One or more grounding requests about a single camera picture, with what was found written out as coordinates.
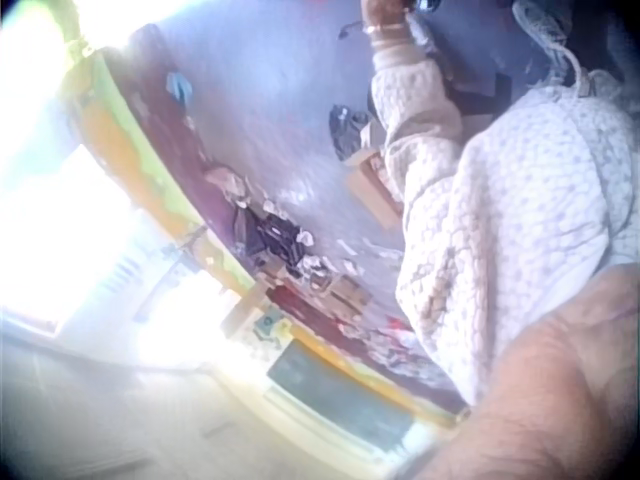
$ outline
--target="hand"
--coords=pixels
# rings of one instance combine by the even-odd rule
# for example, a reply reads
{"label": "hand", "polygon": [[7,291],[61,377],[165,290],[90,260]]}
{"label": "hand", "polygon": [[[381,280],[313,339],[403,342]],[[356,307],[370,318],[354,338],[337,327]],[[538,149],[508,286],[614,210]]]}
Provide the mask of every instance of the hand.
{"label": "hand", "polygon": [[404,22],[409,0],[361,0],[362,20],[365,25],[393,25]]}

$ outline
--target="skin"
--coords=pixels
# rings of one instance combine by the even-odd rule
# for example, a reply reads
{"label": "skin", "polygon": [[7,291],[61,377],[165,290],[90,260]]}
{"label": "skin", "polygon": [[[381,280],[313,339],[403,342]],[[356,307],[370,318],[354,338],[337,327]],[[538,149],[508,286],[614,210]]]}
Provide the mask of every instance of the skin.
{"label": "skin", "polygon": [[[405,6],[362,0],[363,20],[403,22]],[[525,330],[417,478],[602,478],[616,466],[637,434],[639,272],[637,264],[601,272]]]}

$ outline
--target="floor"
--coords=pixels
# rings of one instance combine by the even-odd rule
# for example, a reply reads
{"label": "floor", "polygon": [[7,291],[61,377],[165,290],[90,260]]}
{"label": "floor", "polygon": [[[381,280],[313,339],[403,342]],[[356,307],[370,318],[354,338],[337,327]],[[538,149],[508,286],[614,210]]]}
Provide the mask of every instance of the floor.
{"label": "floor", "polygon": [[[546,61],[497,4],[445,1],[430,25],[459,88],[493,95],[500,72],[517,97],[544,75]],[[359,281],[376,299],[367,315],[404,318],[394,298],[397,265],[371,246],[402,250],[402,232],[383,229],[349,193],[329,136],[334,104],[366,109],[368,41],[357,31],[338,39],[359,18],[358,0],[218,0],[159,26],[193,85],[190,114],[207,153],[309,230],[314,253],[345,273],[345,258],[362,269]]]}
{"label": "floor", "polygon": [[347,480],[210,376],[109,367],[0,335],[2,478]]}

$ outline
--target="red cloth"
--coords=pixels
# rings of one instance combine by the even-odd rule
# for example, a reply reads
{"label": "red cloth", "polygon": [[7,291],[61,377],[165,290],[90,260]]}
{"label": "red cloth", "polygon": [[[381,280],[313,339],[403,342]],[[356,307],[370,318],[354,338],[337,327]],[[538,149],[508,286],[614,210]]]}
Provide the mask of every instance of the red cloth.
{"label": "red cloth", "polygon": [[458,413],[466,406],[465,402],[456,392],[431,388],[413,378],[397,375],[383,365],[375,362],[369,357],[364,342],[342,335],[334,319],[327,317],[318,309],[309,305],[288,288],[277,287],[270,290],[267,295],[271,301],[292,315],[294,319],[306,325],[316,335],[327,341],[327,343],[359,359],[367,367],[388,378],[396,385],[407,389],[413,395],[426,398],[451,413]]}

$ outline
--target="debris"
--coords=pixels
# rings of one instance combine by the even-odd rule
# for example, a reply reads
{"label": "debris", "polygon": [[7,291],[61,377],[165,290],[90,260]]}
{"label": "debris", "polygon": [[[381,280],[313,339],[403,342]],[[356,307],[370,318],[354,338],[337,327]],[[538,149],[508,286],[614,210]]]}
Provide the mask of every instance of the debris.
{"label": "debris", "polygon": [[289,214],[284,210],[282,210],[280,207],[278,207],[271,200],[265,200],[265,202],[262,204],[262,209],[265,212],[275,215],[276,217],[280,217],[283,220],[291,220],[291,217],[289,217]]}
{"label": "debris", "polygon": [[305,255],[304,257],[302,257],[301,262],[302,262],[302,267],[305,269],[322,267],[322,262],[320,261],[320,257],[317,257],[315,255]]}
{"label": "debris", "polygon": [[336,243],[338,245],[340,245],[345,252],[347,252],[349,255],[351,255],[352,257],[355,257],[356,255],[358,255],[358,252],[356,252],[353,248],[351,248],[347,242],[345,242],[344,240],[342,240],[341,238],[339,238]]}
{"label": "debris", "polygon": [[303,244],[305,247],[313,247],[313,235],[311,235],[306,230],[300,230],[300,233],[296,237],[296,241]]}
{"label": "debris", "polygon": [[333,273],[340,273],[340,271],[336,268],[336,266],[331,263],[329,257],[322,257],[322,263],[324,263],[325,267],[331,270]]}
{"label": "debris", "polygon": [[351,276],[360,277],[364,273],[364,268],[362,268],[360,265],[358,265],[353,260],[349,260],[348,258],[344,258],[342,260],[342,263],[344,264],[344,268],[347,269],[347,272],[349,272],[349,275],[351,275]]}
{"label": "debris", "polygon": [[380,245],[376,245],[368,238],[363,238],[362,241],[367,247],[375,251],[380,258],[386,258],[389,260],[397,260],[397,261],[401,261],[404,258],[404,252],[402,252],[402,250],[396,250],[395,248],[387,248],[387,247],[382,247]]}

